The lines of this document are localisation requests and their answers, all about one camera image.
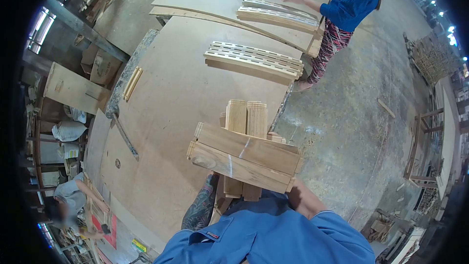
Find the blue work jacket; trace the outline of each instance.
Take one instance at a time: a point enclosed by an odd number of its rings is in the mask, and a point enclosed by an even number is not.
[[[308,220],[286,195],[263,190],[259,202],[239,202],[218,223],[181,230],[153,264],[374,264],[367,240],[332,211]]]

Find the slotted wooden board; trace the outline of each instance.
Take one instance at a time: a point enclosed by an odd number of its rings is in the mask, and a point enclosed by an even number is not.
[[[318,17],[315,15],[312,15],[310,13],[301,11],[299,9],[296,9],[290,6],[273,3],[273,2],[269,2],[265,0],[243,0],[243,6],[269,9],[272,11],[281,11],[284,13],[289,13],[289,14],[296,15],[299,17],[308,18],[308,19],[318,22]]]
[[[318,29],[318,23],[315,20],[299,17],[281,11],[241,6],[236,11],[236,14],[237,18],[242,21],[254,21],[276,26],[283,26],[310,34],[313,34]]]

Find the wooden offcut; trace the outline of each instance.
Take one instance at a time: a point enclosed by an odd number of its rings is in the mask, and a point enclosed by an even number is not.
[[[379,98],[378,98],[378,103],[393,117],[393,119],[396,118],[396,115],[394,114],[394,112],[391,109],[389,109],[389,107]]]
[[[306,17],[292,15],[281,11],[241,6],[237,18],[242,21],[253,21],[313,34],[318,29],[318,22]]]
[[[96,115],[104,109],[110,91],[53,62],[44,88],[44,97]]]

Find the tattooed arm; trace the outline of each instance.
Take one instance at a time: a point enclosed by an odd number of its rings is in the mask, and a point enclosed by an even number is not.
[[[218,173],[208,174],[205,184],[182,219],[181,229],[197,231],[208,226],[212,218],[219,178]]]

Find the metal pipe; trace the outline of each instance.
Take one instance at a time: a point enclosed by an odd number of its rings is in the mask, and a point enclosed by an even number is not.
[[[62,21],[71,27],[75,32],[82,34],[86,39],[96,44],[99,48],[111,54],[120,61],[128,61],[130,56],[117,46],[109,42],[94,29],[86,25],[81,19],[74,15],[71,11],[61,5],[57,0],[46,0],[47,7],[53,14],[57,16],[57,20]]]

